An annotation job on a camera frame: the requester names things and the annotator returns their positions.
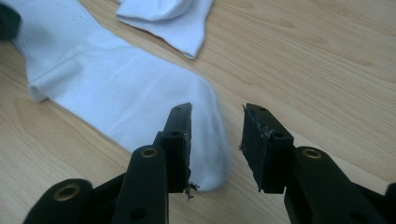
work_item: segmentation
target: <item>white fabric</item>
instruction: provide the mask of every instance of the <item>white fabric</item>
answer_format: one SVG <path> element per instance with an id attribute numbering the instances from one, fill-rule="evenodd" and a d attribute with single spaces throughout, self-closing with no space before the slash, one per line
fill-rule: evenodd
<path id="1" fill-rule="evenodd" d="M 204 79 L 111 34 L 77 0 L 6 2 L 22 17 L 14 43 L 35 100 L 50 98 L 130 152 L 152 144 L 173 106 L 191 102 L 191 181 L 201 190 L 224 182 L 229 148 Z"/>
<path id="2" fill-rule="evenodd" d="M 205 39 L 205 21 L 213 0 L 117 0 L 117 18 L 161 37 L 194 59 Z"/>

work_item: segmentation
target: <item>white sock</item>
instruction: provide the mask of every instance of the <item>white sock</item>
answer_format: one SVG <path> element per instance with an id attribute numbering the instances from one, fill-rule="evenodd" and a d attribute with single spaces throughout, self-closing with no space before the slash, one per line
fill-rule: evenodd
<path id="1" fill-rule="evenodd" d="M 117 18 L 163 38 L 194 59 L 205 39 L 205 20 L 213 0 L 117 0 Z"/>
<path id="2" fill-rule="evenodd" d="M 132 152 L 152 144 L 170 109 L 192 103 L 191 181 L 219 187 L 230 166 L 216 94 L 201 77 L 100 26 L 78 0 L 7 0 L 33 98 L 50 98 Z"/>

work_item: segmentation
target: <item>tabletop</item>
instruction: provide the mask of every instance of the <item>tabletop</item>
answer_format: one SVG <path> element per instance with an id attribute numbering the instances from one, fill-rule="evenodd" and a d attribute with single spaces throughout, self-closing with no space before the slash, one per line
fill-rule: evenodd
<path id="1" fill-rule="evenodd" d="M 396 2 L 215 0 L 195 60 L 119 22 L 115 0 L 82 0 L 108 30 L 206 78 L 216 90 L 232 155 L 228 180 L 187 203 L 171 194 L 170 223 L 290 223 L 283 195 L 263 194 L 239 151 L 244 111 L 268 108 L 295 146 L 327 152 L 353 182 L 384 193 L 396 182 Z M 21 223 L 67 178 L 96 187 L 130 154 L 51 100 L 34 102 L 25 64 L 0 43 L 0 223 Z"/>

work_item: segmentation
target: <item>folded sock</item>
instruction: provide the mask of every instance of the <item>folded sock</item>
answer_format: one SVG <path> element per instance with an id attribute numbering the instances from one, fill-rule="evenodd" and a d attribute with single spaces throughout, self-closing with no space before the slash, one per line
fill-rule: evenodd
<path id="1" fill-rule="evenodd" d="M 194 59 L 205 39 L 205 21 L 213 0 L 118 0 L 117 18 L 161 37 Z"/>
<path id="2" fill-rule="evenodd" d="M 7 3 L 22 17 L 14 43 L 35 100 L 50 98 L 130 152 L 152 144 L 170 109 L 190 102 L 191 181 L 201 190 L 224 182 L 229 147 L 216 94 L 203 78 L 129 45 L 77 0 Z"/>

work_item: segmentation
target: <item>light wood grain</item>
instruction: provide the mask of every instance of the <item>light wood grain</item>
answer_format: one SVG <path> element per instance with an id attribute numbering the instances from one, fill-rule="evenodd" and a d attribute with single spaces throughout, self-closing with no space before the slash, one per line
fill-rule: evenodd
<path id="1" fill-rule="evenodd" d="M 171 195 L 171 223 L 289 223 L 283 196 L 257 192 L 238 151 L 245 103 L 270 109 L 296 146 L 326 151 L 364 187 L 383 193 L 396 181 L 395 1 L 217 0 L 194 61 L 118 22 L 116 1 L 82 3 L 107 29 L 199 73 L 219 94 L 232 171 L 189 203 Z M 21 223 L 66 178 L 106 182 L 130 156 L 55 103 L 33 102 L 10 43 L 0 43 L 0 142 L 0 223 Z"/>

